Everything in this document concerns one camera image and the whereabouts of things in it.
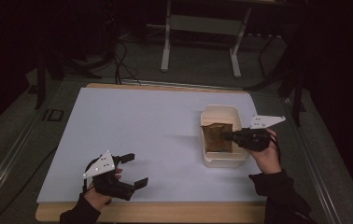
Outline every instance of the white paper sheet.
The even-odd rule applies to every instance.
[[[248,178],[260,172],[252,158],[235,169],[204,166],[207,105],[235,106],[243,127],[256,115],[247,93],[81,89],[37,202],[76,202],[86,166],[107,150],[135,154],[120,165],[122,182],[148,177],[133,202],[264,201]]]

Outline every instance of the sleeve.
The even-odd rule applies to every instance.
[[[310,205],[293,187],[293,179],[280,173],[250,175],[258,195],[266,196],[265,223],[316,223],[309,217]]]
[[[60,224],[94,224],[100,215],[101,213],[80,194],[75,207],[60,215]]]

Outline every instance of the robotic hand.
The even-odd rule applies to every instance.
[[[266,129],[243,128],[240,131],[222,133],[222,138],[235,142],[239,147],[253,151],[263,151],[269,147],[271,138]]]
[[[148,178],[136,181],[134,185],[129,185],[120,182],[115,177],[115,173],[120,162],[125,163],[133,160],[133,153],[115,157],[109,151],[100,158],[93,160],[89,163],[86,173],[83,175],[83,193],[87,191],[87,178],[92,177],[92,183],[98,193],[130,201],[137,189],[142,189],[148,184]]]

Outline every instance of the hand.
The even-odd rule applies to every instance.
[[[273,130],[267,129],[267,132],[272,133],[274,136],[276,136],[276,133]],[[256,164],[264,174],[269,175],[282,171],[281,165],[279,164],[278,160],[277,148],[272,141],[270,141],[269,147],[261,152],[253,150],[247,150],[247,152],[253,157],[253,159],[255,159]]]
[[[118,175],[122,172],[122,169],[116,169],[116,175],[115,177],[117,179],[121,178],[121,175]],[[93,183],[89,185],[89,190],[84,194],[83,196],[87,202],[89,202],[93,208],[95,208],[98,211],[101,211],[101,209],[105,206],[107,202],[109,202],[112,197],[110,196],[105,196],[103,194],[97,193],[95,191],[95,188],[93,188]]]

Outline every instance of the metal leg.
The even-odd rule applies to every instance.
[[[237,51],[240,48],[240,43],[241,43],[241,40],[243,39],[244,31],[246,30],[246,27],[247,27],[247,22],[248,22],[250,12],[251,12],[251,8],[249,7],[246,11],[244,20],[241,23],[241,28],[240,28],[240,31],[238,32],[235,45],[233,48],[230,49],[230,57],[232,60],[233,73],[234,73],[234,77],[237,77],[237,78],[241,77],[240,66],[238,65],[238,59],[237,59]]]
[[[167,1],[167,18],[165,19],[165,43],[162,51],[162,72],[168,71],[168,63],[170,59],[170,16],[171,16],[171,1]]]

